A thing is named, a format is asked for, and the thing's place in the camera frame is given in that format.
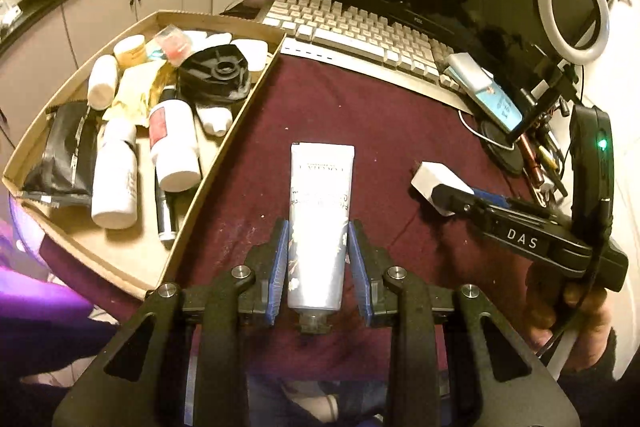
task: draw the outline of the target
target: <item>bottle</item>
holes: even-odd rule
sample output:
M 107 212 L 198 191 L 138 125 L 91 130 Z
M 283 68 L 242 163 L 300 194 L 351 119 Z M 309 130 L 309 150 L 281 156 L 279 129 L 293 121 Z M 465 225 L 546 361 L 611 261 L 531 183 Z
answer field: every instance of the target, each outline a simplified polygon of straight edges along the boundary
M 132 227 L 138 220 L 136 126 L 124 118 L 108 121 L 94 171 L 91 217 L 103 229 Z
M 87 101 L 92 109 L 105 110 L 113 102 L 118 87 L 118 62 L 113 55 L 103 55 L 95 62 L 89 76 Z
M 203 131 L 211 136 L 225 136 L 234 123 L 234 117 L 228 107 L 206 107 L 196 104 L 196 112 Z
M 183 192 L 200 183 L 198 140 L 191 107 L 166 86 L 149 114 L 149 146 L 158 184 L 165 192 Z

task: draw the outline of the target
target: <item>white lotion tube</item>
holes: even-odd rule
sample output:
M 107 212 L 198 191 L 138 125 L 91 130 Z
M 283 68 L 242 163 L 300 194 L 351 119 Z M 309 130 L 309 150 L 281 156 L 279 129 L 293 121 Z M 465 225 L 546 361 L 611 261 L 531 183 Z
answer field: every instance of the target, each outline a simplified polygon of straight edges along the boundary
M 291 145 L 289 290 L 303 333 L 326 333 L 340 309 L 354 148 Z

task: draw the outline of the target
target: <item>maroon tablecloth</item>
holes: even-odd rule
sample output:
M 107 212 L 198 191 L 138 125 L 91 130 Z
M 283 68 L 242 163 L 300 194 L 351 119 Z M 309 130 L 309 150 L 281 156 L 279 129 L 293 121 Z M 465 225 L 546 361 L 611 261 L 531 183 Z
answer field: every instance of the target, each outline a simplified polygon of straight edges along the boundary
M 441 217 L 410 182 L 420 161 L 441 162 L 468 185 L 498 194 L 528 197 L 523 179 L 507 180 L 450 107 L 312 60 L 278 61 L 204 203 L 177 282 L 207 283 L 268 240 L 275 219 L 288 215 L 292 142 L 352 144 L 351 218 L 362 220 L 372 244 L 430 283 L 479 285 L 518 327 L 529 263 L 461 219 Z M 50 239 L 40 253 L 60 279 L 119 320 L 139 305 Z M 252 370 L 298 379 L 386 376 L 390 332 L 364 328 L 349 269 L 331 334 L 302 337 L 296 320 L 283 303 L 274 330 L 247 338 Z

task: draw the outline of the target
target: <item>tube cap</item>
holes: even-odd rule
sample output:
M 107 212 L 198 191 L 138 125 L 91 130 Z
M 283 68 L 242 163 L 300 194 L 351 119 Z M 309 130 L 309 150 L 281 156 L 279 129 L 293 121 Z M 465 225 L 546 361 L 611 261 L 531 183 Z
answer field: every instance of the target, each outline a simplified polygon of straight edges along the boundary
M 200 183 L 198 156 L 190 147 L 172 146 L 158 154 L 158 184 L 165 192 L 183 192 Z

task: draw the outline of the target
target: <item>cardboard box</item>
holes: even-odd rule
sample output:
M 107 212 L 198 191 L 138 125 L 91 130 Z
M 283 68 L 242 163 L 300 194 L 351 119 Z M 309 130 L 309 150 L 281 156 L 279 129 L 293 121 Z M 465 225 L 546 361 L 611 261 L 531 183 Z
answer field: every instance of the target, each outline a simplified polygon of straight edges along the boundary
M 124 37 L 143 34 L 148 41 L 165 26 L 173 24 L 183 30 L 229 32 L 234 38 L 266 41 L 273 54 L 265 69 L 252 73 L 252 90 L 241 107 L 234 110 L 234 123 L 223 138 L 206 136 L 196 118 L 203 180 L 197 191 L 180 195 L 176 208 L 182 222 L 173 248 L 165 249 L 158 239 L 154 190 L 154 166 L 151 162 L 148 130 L 138 128 L 138 222 L 126 230 L 100 229 L 91 219 L 90 209 L 80 206 L 49 208 L 34 201 L 20 200 L 20 205 L 62 248 L 103 278 L 127 293 L 143 299 L 147 290 L 171 279 L 180 264 L 200 208 L 216 176 L 226 151 L 231 146 L 242 120 L 249 112 L 260 88 L 266 83 L 285 33 L 255 22 L 225 16 L 159 11 L 141 20 L 109 42 L 66 81 L 49 100 L 47 107 L 71 100 L 85 100 L 87 79 L 95 60 L 112 54 L 113 46 Z M 2 182 L 16 197 L 31 168 L 39 161 L 47 139 L 46 108 L 39 113 L 9 159 Z

